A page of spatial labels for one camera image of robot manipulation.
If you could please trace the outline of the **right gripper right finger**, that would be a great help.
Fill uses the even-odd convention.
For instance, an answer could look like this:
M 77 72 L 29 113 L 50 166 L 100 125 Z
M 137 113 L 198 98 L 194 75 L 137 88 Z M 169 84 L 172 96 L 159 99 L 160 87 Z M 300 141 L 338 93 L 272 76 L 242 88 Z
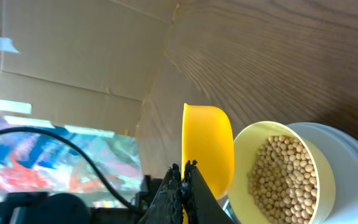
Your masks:
M 183 179 L 183 208 L 188 224 L 233 224 L 217 203 L 201 172 L 197 161 L 187 161 Z

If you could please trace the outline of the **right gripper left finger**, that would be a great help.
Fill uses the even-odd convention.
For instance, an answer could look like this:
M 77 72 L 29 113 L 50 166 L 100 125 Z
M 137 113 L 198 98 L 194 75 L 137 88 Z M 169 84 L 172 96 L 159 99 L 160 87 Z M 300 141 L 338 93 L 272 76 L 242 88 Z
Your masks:
M 139 224 L 182 224 L 181 174 L 177 164 L 168 168 L 154 199 Z

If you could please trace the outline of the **yellow measuring scoop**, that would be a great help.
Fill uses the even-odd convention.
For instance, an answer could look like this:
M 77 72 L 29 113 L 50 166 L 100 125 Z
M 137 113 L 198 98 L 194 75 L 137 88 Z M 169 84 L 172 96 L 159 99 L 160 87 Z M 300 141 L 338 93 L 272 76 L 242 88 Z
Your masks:
M 185 104 L 181 145 L 182 179 L 186 162 L 196 160 L 216 201 L 225 197 L 234 180 L 234 140 L 226 113 L 214 106 Z

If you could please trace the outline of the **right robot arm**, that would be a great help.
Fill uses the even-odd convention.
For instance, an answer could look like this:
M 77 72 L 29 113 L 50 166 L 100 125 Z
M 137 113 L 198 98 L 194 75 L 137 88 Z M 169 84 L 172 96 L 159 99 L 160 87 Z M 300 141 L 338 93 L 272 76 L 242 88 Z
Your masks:
M 184 179 L 172 165 L 163 179 L 145 176 L 129 208 L 88 207 L 73 194 L 9 193 L 0 202 L 0 223 L 232 223 L 215 200 L 195 161 L 188 161 Z

